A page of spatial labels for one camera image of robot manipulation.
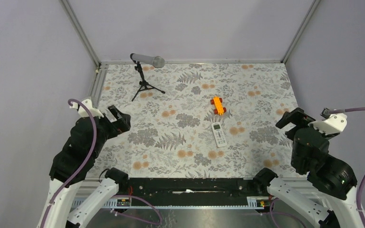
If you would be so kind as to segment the white remote control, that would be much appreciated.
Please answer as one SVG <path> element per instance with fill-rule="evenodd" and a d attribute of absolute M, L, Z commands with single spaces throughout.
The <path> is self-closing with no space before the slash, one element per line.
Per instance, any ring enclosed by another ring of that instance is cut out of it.
<path fill-rule="evenodd" d="M 212 123 L 211 129 L 212 129 L 213 136 L 214 136 L 214 139 L 216 142 L 216 146 L 218 148 L 227 146 L 226 137 L 225 137 L 224 131 L 221 127 L 221 124 L 219 122 Z"/>

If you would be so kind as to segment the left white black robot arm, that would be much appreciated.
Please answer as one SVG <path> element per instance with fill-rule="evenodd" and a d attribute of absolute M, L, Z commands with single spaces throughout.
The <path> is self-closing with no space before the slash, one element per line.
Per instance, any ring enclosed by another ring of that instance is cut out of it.
<path fill-rule="evenodd" d="M 130 115 L 120 112 L 113 105 L 108 110 L 115 121 L 111 122 L 99 110 L 91 109 L 96 124 L 92 125 L 88 114 L 84 113 L 70 130 L 61 152 L 53 159 L 47 202 L 37 227 L 84 228 L 112 196 L 128 191 L 128 175 L 110 168 L 104 182 L 81 205 L 71 209 L 76 193 L 106 141 L 131 128 Z"/>

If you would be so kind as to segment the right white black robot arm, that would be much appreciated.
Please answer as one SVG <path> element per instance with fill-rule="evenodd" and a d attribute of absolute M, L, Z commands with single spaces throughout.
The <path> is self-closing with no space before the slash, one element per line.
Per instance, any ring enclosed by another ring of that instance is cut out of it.
<path fill-rule="evenodd" d="M 324 194 L 328 207 L 313 202 L 268 168 L 254 177 L 254 191 L 285 202 L 316 228 L 365 228 L 362 185 L 346 162 L 329 154 L 329 141 L 343 132 L 347 116 L 341 110 L 329 109 L 324 109 L 321 116 L 322 120 L 316 120 L 296 108 L 285 112 L 276 127 L 293 124 L 285 133 L 292 141 L 291 166 Z"/>

